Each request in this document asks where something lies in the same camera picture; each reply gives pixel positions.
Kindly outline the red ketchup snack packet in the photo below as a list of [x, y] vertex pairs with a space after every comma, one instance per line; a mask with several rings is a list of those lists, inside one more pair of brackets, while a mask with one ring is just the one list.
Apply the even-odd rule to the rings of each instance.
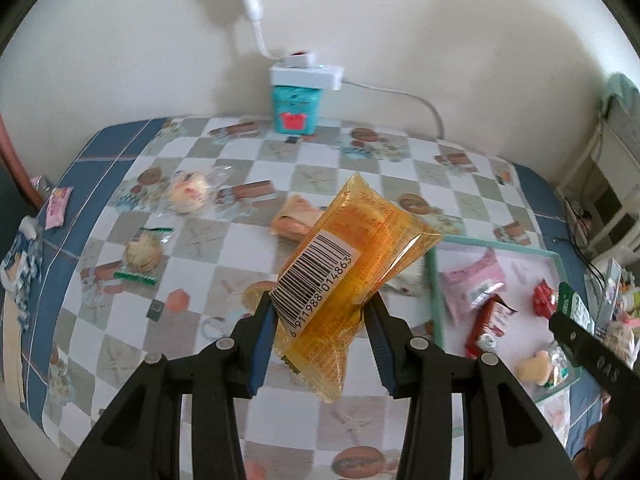
[[509, 307], [499, 295], [488, 298], [480, 307], [466, 338], [465, 355], [477, 359], [486, 352], [496, 353], [515, 313], [516, 310]]

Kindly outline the pink snack packet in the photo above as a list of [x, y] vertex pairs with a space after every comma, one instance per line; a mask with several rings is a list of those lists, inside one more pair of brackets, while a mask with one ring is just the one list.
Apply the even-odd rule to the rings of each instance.
[[459, 324], [506, 287], [506, 274], [494, 248], [487, 248], [480, 260], [463, 269], [440, 272], [439, 278], [442, 296], [454, 324]]

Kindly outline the orange yellow snack packet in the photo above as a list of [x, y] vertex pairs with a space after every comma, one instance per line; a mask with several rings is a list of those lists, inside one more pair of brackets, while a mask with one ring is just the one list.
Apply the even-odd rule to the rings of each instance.
[[269, 298], [274, 351], [323, 401], [343, 393], [362, 308], [440, 233], [353, 174], [282, 266]]

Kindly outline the peach striped snack packet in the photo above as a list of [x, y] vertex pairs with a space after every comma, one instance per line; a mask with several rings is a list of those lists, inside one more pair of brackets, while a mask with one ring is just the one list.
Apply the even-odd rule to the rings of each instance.
[[309, 203], [303, 196], [294, 194], [272, 218], [270, 232], [294, 242], [301, 242], [322, 214], [320, 208]]

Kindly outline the white teal cracker packet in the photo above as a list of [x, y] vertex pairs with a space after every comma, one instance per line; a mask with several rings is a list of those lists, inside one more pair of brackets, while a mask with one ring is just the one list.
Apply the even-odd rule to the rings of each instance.
[[551, 366], [551, 372], [544, 383], [544, 388], [552, 390], [560, 388], [569, 382], [574, 382], [577, 377], [575, 367], [561, 346], [556, 341], [553, 341], [544, 347], [544, 351], [548, 353], [548, 360]]

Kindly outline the yellow wedge cake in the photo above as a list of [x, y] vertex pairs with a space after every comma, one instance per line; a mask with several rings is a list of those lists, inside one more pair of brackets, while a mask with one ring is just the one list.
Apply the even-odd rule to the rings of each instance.
[[536, 384], [543, 387], [549, 380], [553, 365], [549, 353], [538, 351], [532, 358], [522, 361], [516, 367], [516, 377], [523, 384]]

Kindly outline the green white snack packet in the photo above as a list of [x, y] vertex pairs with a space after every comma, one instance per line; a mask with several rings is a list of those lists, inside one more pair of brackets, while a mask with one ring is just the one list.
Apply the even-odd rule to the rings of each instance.
[[591, 335], [594, 334], [593, 318], [580, 298], [578, 292], [567, 282], [561, 282], [558, 290], [558, 311], [565, 314], [568, 318], [577, 323]]

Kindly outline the small red candy wrapper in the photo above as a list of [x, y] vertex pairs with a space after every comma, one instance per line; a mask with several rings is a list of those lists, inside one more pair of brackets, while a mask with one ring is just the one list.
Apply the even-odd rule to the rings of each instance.
[[533, 293], [533, 308], [536, 315], [550, 320], [557, 307], [558, 292], [546, 280], [541, 280]]

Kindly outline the teal rimmed white tray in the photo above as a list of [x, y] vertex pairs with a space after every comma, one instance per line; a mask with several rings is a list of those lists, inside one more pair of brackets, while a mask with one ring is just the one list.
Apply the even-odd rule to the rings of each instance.
[[536, 403], [570, 388], [582, 370], [559, 356], [535, 288], [566, 281], [555, 252], [447, 236], [425, 257], [434, 341], [455, 356], [492, 352]]

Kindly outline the round cake green wrapper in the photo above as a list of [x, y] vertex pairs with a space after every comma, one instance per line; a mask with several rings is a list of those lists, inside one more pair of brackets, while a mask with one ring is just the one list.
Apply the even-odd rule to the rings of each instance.
[[162, 262], [164, 249], [174, 234], [173, 228], [140, 228], [126, 245], [122, 263], [114, 272], [119, 280], [154, 286], [155, 271]]

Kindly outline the checkered tablecloth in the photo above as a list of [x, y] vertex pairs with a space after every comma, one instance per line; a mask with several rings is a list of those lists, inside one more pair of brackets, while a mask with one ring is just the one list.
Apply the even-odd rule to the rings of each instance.
[[[230, 166], [213, 203], [166, 208], [180, 170]], [[564, 209], [533, 170], [415, 133], [324, 120], [306, 138], [252, 117], [179, 117], [106, 128], [62, 175], [64, 226], [42, 236], [22, 335], [24, 401], [4, 422], [43, 479], [63, 474], [99, 414], [150, 352], [181, 358], [228, 335], [293, 243], [270, 232], [294, 194], [329, 205], [360, 174], [448, 234], [555, 252], [585, 286]], [[173, 228], [154, 286], [114, 278], [140, 228]]]

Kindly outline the blue white patterned bag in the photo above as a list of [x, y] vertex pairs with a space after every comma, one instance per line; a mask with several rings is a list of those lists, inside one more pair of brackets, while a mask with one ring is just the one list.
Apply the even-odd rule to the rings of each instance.
[[24, 330], [29, 326], [32, 282], [40, 279], [41, 269], [42, 229], [36, 218], [26, 216], [1, 263], [2, 286], [16, 304], [18, 322]]

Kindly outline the small pink packet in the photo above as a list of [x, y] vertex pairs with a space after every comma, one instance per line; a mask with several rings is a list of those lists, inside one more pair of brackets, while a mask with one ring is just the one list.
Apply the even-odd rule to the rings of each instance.
[[47, 203], [46, 223], [44, 224], [46, 231], [64, 226], [66, 208], [73, 190], [74, 188], [69, 186], [68, 188], [55, 188], [51, 192]]

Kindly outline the round bun clear wrapper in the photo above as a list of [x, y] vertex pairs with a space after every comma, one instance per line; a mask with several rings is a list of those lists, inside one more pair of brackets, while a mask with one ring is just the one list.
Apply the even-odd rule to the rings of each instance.
[[221, 187], [232, 175], [230, 166], [213, 166], [207, 170], [177, 171], [164, 195], [166, 208], [176, 214], [193, 214], [213, 203]]

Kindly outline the teal box with red label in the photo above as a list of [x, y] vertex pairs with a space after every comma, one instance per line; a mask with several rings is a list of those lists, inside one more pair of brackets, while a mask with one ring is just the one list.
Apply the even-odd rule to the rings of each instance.
[[318, 122], [323, 91], [306, 87], [273, 86], [273, 127], [277, 133], [310, 136]]

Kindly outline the white power strip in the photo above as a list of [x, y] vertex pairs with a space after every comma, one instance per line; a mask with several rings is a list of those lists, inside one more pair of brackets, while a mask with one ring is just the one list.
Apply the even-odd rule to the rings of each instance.
[[285, 55], [269, 69], [273, 86], [300, 87], [338, 91], [342, 88], [345, 69], [318, 61], [314, 51], [298, 51]]

